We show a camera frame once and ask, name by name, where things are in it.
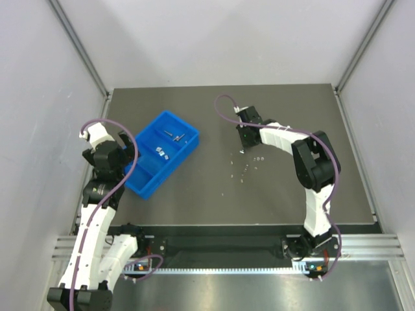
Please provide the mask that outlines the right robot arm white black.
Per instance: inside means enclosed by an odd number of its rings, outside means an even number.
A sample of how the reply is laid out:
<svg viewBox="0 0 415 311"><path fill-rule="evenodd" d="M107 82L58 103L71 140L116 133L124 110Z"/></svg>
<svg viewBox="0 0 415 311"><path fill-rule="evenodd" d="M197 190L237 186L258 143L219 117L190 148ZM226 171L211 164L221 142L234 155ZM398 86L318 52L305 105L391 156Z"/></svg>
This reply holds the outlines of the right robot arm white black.
<svg viewBox="0 0 415 311"><path fill-rule="evenodd" d="M296 176L305 189L306 214L304 233L286 242L285 253L296 261L314 255L331 240L328 198L335 186L335 173L340 171L338 161L332 161L336 155L327 135L296 132L270 119L264 121L254 106L237 106L234 111L240 121L236 129L243 148L265 144L292 156Z"/></svg>

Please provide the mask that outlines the blue plastic compartment bin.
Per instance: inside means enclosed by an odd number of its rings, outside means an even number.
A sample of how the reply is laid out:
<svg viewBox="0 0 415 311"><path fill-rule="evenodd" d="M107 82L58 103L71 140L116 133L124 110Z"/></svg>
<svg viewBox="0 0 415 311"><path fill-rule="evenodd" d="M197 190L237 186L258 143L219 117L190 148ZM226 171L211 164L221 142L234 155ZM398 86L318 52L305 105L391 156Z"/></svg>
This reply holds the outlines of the blue plastic compartment bin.
<svg viewBox="0 0 415 311"><path fill-rule="evenodd" d="M139 157L125 185L147 200L199 145L200 132L163 111L135 136Z"/></svg>

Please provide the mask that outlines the aluminium frame rail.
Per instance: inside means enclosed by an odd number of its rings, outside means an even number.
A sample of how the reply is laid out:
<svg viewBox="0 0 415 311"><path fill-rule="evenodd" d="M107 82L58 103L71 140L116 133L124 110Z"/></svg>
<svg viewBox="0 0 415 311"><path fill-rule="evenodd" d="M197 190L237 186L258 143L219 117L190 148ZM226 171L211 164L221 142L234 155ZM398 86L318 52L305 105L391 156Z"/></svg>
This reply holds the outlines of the aluminium frame rail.
<svg viewBox="0 0 415 311"><path fill-rule="evenodd" d="M394 234L342 235L340 260L389 261L404 260L399 239Z"/></svg>

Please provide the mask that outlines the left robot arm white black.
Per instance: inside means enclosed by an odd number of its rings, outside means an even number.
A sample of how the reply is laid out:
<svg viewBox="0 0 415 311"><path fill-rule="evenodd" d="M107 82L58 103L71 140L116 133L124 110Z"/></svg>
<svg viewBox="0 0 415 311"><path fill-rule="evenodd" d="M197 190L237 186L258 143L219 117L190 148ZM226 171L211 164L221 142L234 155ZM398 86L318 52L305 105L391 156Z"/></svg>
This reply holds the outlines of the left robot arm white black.
<svg viewBox="0 0 415 311"><path fill-rule="evenodd" d="M93 119L80 130L80 138L90 144L82 155L92 166L93 177L82 193L80 225L67 268L47 293L54 310L109 310L113 289L139 249L136 232L116 233L108 252L103 252L125 183L140 156L134 136L121 126L118 143L107 132L107 123Z"/></svg>

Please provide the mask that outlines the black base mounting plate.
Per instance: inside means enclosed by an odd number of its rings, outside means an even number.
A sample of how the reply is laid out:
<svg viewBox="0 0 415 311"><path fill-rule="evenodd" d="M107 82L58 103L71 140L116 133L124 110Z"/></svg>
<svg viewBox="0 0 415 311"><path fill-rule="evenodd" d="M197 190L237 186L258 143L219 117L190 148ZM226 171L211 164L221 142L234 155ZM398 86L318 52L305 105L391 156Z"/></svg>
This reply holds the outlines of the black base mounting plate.
<svg viewBox="0 0 415 311"><path fill-rule="evenodd" d="M146 247L165 258L178 254L260 255L276 259L302 259L309 254L307 242L287 236L147 236Z"/></svg>

